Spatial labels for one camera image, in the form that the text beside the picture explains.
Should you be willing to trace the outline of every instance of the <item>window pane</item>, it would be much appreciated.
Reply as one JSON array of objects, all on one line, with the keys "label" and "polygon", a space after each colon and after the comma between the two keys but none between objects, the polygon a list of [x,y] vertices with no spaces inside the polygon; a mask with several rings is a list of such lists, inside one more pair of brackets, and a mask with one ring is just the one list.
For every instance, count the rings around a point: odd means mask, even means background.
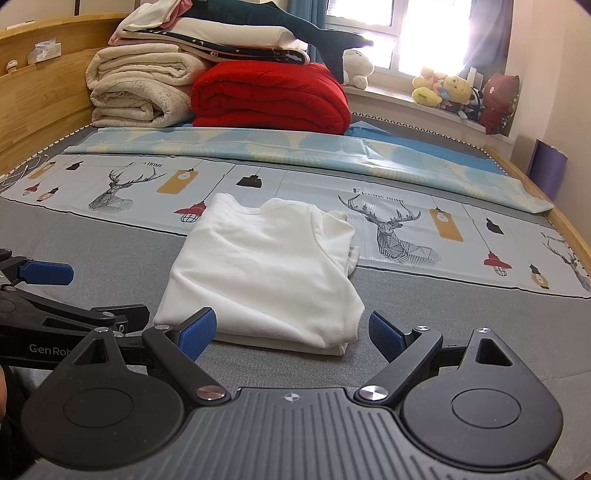
[{"label": "window pane", "polygon": [[329,0],[327,15],[369,25],[390,25],[394,0]]},{"label": "window pane", "polygon": [[373,47],[357,48],[362,51],[372,61],[375,67],[390,68],[392,63],[392,52],[396,41],[392,37],[377,35],[371,32],[363,32],[365,38],[374,41]]},{"label": "window pane", "polygon": [[458,74],[464,67],[471,5],[471,0],[408,0],[398,70],[418,76],[427,66]]}]

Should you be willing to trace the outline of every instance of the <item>light blue folded fabric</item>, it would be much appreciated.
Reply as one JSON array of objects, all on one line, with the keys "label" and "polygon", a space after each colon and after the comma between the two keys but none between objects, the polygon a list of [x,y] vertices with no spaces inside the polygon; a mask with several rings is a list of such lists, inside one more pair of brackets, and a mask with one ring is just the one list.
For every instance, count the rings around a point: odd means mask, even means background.
[{"label": "light blue folded fabric", "polygon": [[507,175],[496,162],[490,158],[479,158],[467,153],[456,152],[449,148],[440,147],[427,142],[419,140],[412,140],[410,138],[399,137],[398,135],[386,132],[374,125],[364,121],[359,121],[351,124],[349,129],[345,132],[348,137],[366,138],[368,140],[378,140],[380,142],[387,142],[402,147],[412,148],[419,152],[433,155],[434,157],[443,158],[452,161],[458,165],[466,167],[477,168],[478,170],[490,171],[491,173],[498,173],[499,175]]},{"label": "light blue folded fabric", "polygon": [[518,179],[363,138],[249,128],[102,128],[66,153],[185,155],[347,171],[468,195],[525,212],[553,208]]}]

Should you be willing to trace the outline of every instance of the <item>ribbed gray panel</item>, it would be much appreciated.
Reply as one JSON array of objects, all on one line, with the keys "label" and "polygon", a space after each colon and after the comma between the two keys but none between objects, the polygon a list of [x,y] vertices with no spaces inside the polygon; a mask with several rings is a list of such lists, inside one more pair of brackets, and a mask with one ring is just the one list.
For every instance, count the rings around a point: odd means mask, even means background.
[{"label": "ribbed gray panel", "polygon": [[[295,400],[293,394],[299,395]],[[475,473],[427,456],[391,413],[352,403],[341,388],[245,388],[233,402],[201,408],[160,453],[136,465],[76,472],[42,460],[24,480],[536,480],[557,477],[535,465]]]}]

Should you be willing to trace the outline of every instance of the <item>plush whale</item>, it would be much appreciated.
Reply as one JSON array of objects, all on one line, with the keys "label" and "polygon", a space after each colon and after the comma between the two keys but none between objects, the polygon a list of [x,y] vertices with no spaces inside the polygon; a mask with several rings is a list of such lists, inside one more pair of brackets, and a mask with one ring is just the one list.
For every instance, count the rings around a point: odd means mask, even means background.
[{"label": "plush whale", "polygon": [[343,83],[343,52],[349,48],[374,44],[355,33],[322,30],[306,20],[290,15],[273,2],[252,4],[242,0],[193,0],[193,6],[182,16],[231,25],[284,27],[296,38],[314,45],[324,64],[340,83]]}]

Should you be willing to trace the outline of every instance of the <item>black pants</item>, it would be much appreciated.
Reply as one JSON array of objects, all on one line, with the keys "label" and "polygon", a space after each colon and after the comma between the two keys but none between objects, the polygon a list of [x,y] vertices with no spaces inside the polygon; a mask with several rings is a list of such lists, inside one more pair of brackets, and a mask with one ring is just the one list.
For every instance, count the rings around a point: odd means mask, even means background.
[{"label": "black pants", "polygon": [[36,455],[25,440],[21,428],[21,412],[27,395],[10,368],[0,368],[4,369],[8,392],[7,413],[0,427],[0,480],[9,480],[18,478],[27,470]]}]

